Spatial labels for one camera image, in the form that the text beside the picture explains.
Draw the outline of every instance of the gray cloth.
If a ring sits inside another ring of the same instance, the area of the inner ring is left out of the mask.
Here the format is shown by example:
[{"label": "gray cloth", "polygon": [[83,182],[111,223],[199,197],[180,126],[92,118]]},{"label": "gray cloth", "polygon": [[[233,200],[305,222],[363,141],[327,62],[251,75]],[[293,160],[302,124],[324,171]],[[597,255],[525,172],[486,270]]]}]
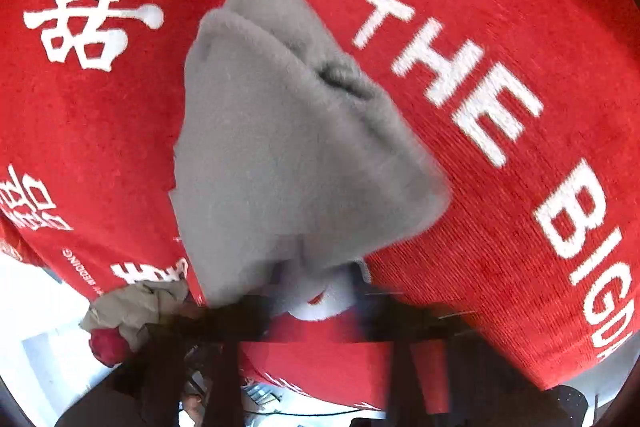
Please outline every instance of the gray cloth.
[{"label": "gray cloth", "polygon": [[449,203],[388,94],[305,0],[207,13],[185,87],[171,197],[210,303],[264,282],[260,267],[290,257],[291,238],[318,274],[417,235]]},{"label": "gray cloth", "polygon": [[158,324],[163,316],[174,315],[188,294],[185,280],[130,284],[95,299],[80,327],[84,331],[118,328],[135,351],[146,340],[142,328],[146,324]]}]

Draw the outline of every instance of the white surface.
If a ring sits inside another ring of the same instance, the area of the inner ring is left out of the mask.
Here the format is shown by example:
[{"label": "white surface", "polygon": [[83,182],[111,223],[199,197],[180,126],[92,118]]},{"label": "white surface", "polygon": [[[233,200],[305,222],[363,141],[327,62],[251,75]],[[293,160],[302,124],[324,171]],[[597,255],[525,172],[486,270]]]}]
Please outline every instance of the white surface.
[{"label": "white surface", "polygon": [[0,255],[0,376],[36,427],[53,427],[108,373],[78,327],[87,308],[70,286]]},{"label": "white surface", "polygon": [[[354,409],[353,407],[345,407],[343,405],[303,396],[289,389],[279,389],[278,391],[282,391],[281,406],[279,407],[281,412],[292,414],[326,414]],[[259,424],[259,427],[348,427],[351,420],[357,417],[384,418],[384,413],[373,410],[361,410],[352,414],[324,417],[272,415],[265,417]]]}]

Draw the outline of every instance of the cable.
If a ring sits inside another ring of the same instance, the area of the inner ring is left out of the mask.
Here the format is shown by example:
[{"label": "cable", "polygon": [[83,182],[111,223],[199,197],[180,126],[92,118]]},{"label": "cable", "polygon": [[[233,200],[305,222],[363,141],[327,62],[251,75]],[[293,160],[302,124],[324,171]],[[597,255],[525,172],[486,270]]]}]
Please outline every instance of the cable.
[{"label": "cable", "polygon": [[368,411],[369,409],[351,409],[350,411],[342,411],[342,412],[329,412],[324,414],[293,414],[290,412],[252,412],[252,411],[244,411],[246,414],[257,414],[258,416],[307,416],[307,417],[319,417],[319,416],[340,416],[341,414],[352,414],[354,412],[360,411]]}]

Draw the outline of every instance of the black object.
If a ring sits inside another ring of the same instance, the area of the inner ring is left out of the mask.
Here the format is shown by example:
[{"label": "black object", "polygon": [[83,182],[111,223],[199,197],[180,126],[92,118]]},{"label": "black object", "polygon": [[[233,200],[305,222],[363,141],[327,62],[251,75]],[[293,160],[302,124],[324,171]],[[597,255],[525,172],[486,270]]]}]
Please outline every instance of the black object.
[{"label": "black object", "polygon": [[0,378],[0,427],[33,427]]},{"label": "black object", "polygon": [[[272,283],[263,295],[247,295],[237,303],[204,310],[196,320],[175,317],[168,327],[150,328],[148,343],[72,406],[56,427],[84,427],[89,412],[86,403],[101,408],[91,411],[92,426],[115,425],[110,412],[115,405],[106,405],[109,400],[126,403],[119,406],[118,427],[174,427],[193,346],[213,346],[204,351],[204,360],[197,360],[212,381],[202,427],[243,427],[239,343],[263,340],[272,310],[286,290],[279,284],[283,267],[282,263],[274,266]],[[578,427],[571,416],[581,424],[587,406],[577,391],[570,392],[575,393],[581,409],[571,414],[574,410],[567,412],[558,398],[565,391],[538,390],[459,315],[442,316],[433,309],[402,303],[364,282],[357,264],[346,269],[356,296],[362,341],[392,343],[386,419],[358,419],[356,425]],[[430,339],[441,339],[447,346],[448,414],[427,413],[411,352],[412,344]],[[96,400],[100,393],[107,402]],[[136,417],[127,420],[123,410]]]}]

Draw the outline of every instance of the gray fabric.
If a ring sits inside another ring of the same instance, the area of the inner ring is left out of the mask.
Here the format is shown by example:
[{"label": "gray fabric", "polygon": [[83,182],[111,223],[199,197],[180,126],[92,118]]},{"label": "gray fabric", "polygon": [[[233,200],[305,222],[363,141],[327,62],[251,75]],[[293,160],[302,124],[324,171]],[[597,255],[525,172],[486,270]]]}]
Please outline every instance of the gray fabric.
[{"label": "gray fabric", "polygon": [[132,350],[146,340],[142,328],[158,324],[162,316],[173,315],[189,294],[186,281],[144,281],[124,286],[95,299],[84,315],[80,327],[118,328]]},{"label": "gray fabric", "polygon": [[260,267],[290,257],[292,237],[317,274],[420,233],[447,207],[434,160],[305,0],[207,13],[185,86],[172,201],[210,303],[264,282]]}]

